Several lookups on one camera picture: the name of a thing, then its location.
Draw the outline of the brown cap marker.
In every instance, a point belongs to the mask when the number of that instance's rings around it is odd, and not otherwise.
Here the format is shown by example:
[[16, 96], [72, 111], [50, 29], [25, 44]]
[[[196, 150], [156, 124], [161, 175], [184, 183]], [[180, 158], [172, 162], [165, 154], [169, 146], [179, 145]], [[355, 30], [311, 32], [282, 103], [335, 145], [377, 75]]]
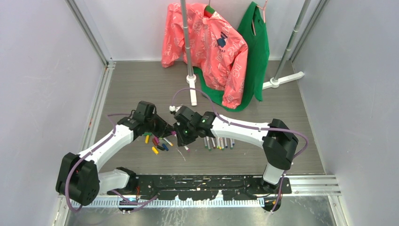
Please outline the brown cap marker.
[[213, 147], [213, 149], [216, 149], [216, 144], [215, 144], [214, 138], [211, 138], [211, 141], [212, 141], [212, 147]]

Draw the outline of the black pen cap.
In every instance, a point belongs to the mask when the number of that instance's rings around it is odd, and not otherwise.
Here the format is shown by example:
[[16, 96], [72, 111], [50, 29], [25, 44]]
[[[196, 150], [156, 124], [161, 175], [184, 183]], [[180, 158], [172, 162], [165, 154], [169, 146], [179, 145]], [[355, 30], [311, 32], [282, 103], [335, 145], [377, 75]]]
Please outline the black pen cap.
[[162, 147], [162, 146], [160, 146], [160, 145], [158, 145], [157, 148], [158, 148], [159, 150], [161, 150], [161, 151], [165, 151], [165, 148]]

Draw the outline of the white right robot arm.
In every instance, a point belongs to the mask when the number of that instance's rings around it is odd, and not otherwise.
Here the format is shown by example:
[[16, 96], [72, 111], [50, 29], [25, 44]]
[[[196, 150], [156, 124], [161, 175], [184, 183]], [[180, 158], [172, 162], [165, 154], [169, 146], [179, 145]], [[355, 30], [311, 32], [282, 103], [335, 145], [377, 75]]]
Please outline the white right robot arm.
[[215, 112], [199, 114], [186, 106], [170, 106], [176, 122], [173, 127], [179, 146], [186, 146], [197, 138], [229, 138], [263, 149], [267, 164], [261, 187], [266, 193], [279, 188], [280, 177], [291, 168], [298, 138], [281, 120], [254, 123], [226, 118]]

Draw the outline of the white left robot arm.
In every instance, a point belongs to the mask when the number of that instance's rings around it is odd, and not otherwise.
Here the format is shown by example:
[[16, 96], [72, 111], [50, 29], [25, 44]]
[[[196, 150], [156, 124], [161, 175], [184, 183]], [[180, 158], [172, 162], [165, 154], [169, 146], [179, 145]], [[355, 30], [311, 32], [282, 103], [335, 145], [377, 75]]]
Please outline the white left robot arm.
[[173, 127], [157, 114], [156, 106], [140, 101], [130, 113], [113, 123], [112, 130], [91, 147], [78, 154], [67, 153], [61, 161], [55, 190], [81, 206], [89, 205], [99, 194], [112, 192], [132, 194], [137, 191], [136, 173], [118, 167], [109, 172], [100, 170], [118, 151], [145, 133], [164, 138]]

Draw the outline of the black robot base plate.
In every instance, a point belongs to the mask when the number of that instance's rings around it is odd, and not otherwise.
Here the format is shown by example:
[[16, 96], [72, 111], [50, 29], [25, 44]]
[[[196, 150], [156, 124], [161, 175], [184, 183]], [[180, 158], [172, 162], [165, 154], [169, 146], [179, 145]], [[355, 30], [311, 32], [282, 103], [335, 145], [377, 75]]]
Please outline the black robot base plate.
[[288, 178], [267, 185], [258, 175], [137, 175], [115, 194], [121, 210], [147, 208], [262, 207], [277, 211], [291, 194]]

